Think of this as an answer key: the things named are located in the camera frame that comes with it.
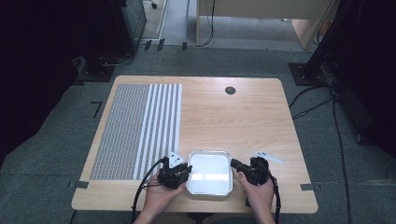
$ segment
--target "white lid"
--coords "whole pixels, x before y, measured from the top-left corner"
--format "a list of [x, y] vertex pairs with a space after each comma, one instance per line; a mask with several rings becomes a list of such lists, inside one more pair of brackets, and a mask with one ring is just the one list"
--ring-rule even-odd
[[233, 190], [230, 155], [224, 151], [195, 150], [187, 190], [193, 195], [227, 196]]

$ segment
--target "black controller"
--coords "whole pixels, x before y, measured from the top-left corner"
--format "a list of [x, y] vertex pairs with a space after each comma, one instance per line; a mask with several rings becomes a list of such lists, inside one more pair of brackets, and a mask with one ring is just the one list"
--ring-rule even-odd
[[[231, 159], [231, 167], [233, 167], [237, 173], [240, 171], [243, 172], [247, 178], [247, 182], [252, 185], [263, 185], [270, 176], [268, 161], [260, 157], [250, 158], [249, 166], [236, 159]], [[245, 205], [250, 207], [248, 199], [245, 201]]]
[[177, 189], [182, 183], [189, 179], [192, 166], [187, 163], [170, 168], [169, 159], [164, 157], [163, 168], [160, 169], [158, 174], [158, 182], [169, 189]]

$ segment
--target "table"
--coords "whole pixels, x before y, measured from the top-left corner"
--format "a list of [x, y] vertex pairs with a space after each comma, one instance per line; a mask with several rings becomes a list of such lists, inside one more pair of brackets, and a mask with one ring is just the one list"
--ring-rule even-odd
[[[181, 84], [178, 155], [188, 160], [195, 149], [226, 151], [232, 158], [249, 164], [254, 150], [264, 151], [286, 163], [269, 161], [277, 177], [282, 213], [315, 213], [318, 210], [304, 157], [280, 80], [244, 77], [117, 77], [82, 171], [86, 189], [76, 189], [72, 207], [76, 210], [131, 211], [140, 180], [92, 180], [92, 167], [103, 137], [117, 88], [122, 84]], [[235, 94], [225, 88], [234, 87]], [[167, 212], [249, 213], [246, 195], [237, 175], [233, 191], [225, 201], [194, 200], [186, 191], [166, 208]], [[137, 210], [143, 208], [144, 191]]]
[[[293, 19], [303, 49], [332, 11], [336, 0], [216, 0], [215, 17]], [[213, 0], [197, 0], [196, 42], [200, 44], [200, 16], [212, 15]]]

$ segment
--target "white bracket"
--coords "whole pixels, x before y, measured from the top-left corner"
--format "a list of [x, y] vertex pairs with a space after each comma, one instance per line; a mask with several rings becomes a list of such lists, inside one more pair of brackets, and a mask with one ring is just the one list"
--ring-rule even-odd
[[268, 154], [266, 154], [264, 152], [253, 151], [253, 155], [261, 157], [261, 158], [264, 158], [264, 159], [269, 160], [269, 161], [277, 161], [279, 163], [285, 164], [285, 161], [283, 161], [283, 160], [281, 160], [281, 159], [279, 159], [277, 157], [270, 156], [270, 155], [268, 155]]
[[183, 158], [179, 157], [174, 152], [169, 153], [169, 168], [175, 168], [183, 162], [184, 162]]

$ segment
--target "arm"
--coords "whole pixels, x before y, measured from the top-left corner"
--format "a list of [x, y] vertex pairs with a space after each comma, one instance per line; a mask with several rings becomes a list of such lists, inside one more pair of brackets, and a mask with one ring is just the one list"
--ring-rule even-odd
[[[157, 175], [153, 176], [148, 185], [155, 185]], [[148, 187], [145, 205], [134, 224], [149, 224], [157, 217], [166, 206], [180, 193], [184, 191], [186, 184], [181, 184], [177, 189], [168, 189], [164, 186]]]
[[274, 199], [274, 184], [272, 181], [268, 180], [261, 186], [255, 186], [248, 183], [244, 173], [238, 172], [238, 177], [247, 194], [256, 221], [260, 224], [274, 224], [271, 214], [271, 206]]

